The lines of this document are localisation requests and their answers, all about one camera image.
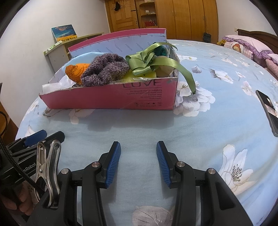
green satin ribbon bow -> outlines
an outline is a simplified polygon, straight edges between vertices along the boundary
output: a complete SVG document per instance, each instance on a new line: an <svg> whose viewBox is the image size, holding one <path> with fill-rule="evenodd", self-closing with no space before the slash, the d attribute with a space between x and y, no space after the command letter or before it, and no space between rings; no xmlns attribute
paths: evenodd
<svg viewBox="0 0 278 226"><path fill-rule="evenodd" d="M185 77L188 86L193 94L196 93L196 86L193 79L193 76L190 71L186 70L184 66L182 66L177 61L166 58L166 57L157 57L153 50L156 47L162 46L162 45L169 45L177 49L176 46L166 43L166 42L156 42L152 45L150 45L148 48L146 48L143 51L137 52L136 54L127 55L125 57L126 61L128 62L132 73L134 76L138 77L143 74L150 73L152 71L155 71L159 65L164 66L171 66L173 68L176 68L179 70L182 75Z"/></svg>

bedsheet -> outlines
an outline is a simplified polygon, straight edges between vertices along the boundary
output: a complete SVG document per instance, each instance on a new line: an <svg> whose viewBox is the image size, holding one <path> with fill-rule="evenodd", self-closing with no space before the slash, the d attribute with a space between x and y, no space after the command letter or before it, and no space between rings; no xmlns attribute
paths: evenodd
<svg viewBox="0 0 278 226"><path fill-rule="evenodd" d="M59 171L83 169L119 141L121 157L113 184L101 189L109 226L171 225L176 189L169 189L160 174L160 140L191 167L215 168L253 224L260 225L278 197L278 138L255 91L278 105L278 82L235 50L195 41L169 42L178 48L181 64L192 71L198 96L190 96L179 76L174 110L51 110L37 98L16 138L41 129L48 135L63 131ZM80 189L78 221L82 224Z"/></svg>

purple fuzzy scrunchie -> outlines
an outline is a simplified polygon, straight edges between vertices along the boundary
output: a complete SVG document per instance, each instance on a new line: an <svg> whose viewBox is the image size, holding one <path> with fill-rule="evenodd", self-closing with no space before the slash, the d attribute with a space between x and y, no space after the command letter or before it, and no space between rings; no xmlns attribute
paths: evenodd
<svg viewBox="0 0 278 226"><path fill-rule="evenodd" d="M125 59L115 53L97 56L81 76L84 86L101 86L120 80L130 67Z"/></svg>

finger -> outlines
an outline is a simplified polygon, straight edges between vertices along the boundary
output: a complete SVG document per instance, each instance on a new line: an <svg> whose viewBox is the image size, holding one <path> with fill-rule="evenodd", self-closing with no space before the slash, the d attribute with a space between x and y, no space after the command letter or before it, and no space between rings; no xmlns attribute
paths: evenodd
<svg viewBox="0 0 278 226"><path fill-rule="evenodd" d="M30 206L30 208L29 208L26 212L24 212L24 213L25 213L27 216L30 216L32 212L33 212L33 205Z"/></svg>
<svg viewBox="0 0 278 226"><path fill-rule="evenodd" d="M15 202L13 202L12 200L10 200L7 197L2 196L2 195L0 195L0 198L1 198L4 206L7 209L9 209L9 210L16 210L17 209Z"/></svg>
<svg viewBox="0 0 278 226"><path fill-rule="evenodd" d="M19 205L19 210L25 213L31 206L33 206L32 198L28 195L27 199Z"/></svg>
<svg viewBox="0 0 278 226"><path fill-rule="evenodd" d="M22 189L18 194L18 198L20 199L21 202L24 202L27 199L28 195L29 195L28 187L25 183L22 183Z"/></svg>

metal screw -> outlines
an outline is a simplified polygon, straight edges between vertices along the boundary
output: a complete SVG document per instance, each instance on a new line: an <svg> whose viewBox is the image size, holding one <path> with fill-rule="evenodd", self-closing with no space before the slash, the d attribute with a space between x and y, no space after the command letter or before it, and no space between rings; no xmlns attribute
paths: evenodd
<svg viewBox="0 0 278 226"><path fill-rule="evenodd" d="M182 161L179 161L179 162L177 162L177 166L178 166L178 167L184 167L184 166L185 166L185 163L182 162Z"/></svg>
<svg viewBox="0 0 278 226"><path fill-rule="evenodd" d="M209 174L215 174L215 172L216 172L216 171L215 171L215 169L213 169L213 168L209 168L209 169L208 169L208 173L209 173Z"/></svg>
<svg viewBox="0 0 278 226"><path fill-rule="evenodd" d="M92 167L95 167L95 168L96 168L96 167L99 167L99 166L100 166L100 163L99 163L99 162L93 162L93 163L92 163Z"/></svg>
<svg viewBox="0 0 278 226"><path fill-rule="evenodd" d="M69 172L69 169L68 168L64 168L61 170L61 173L62 174L67 174Z"/></svg>

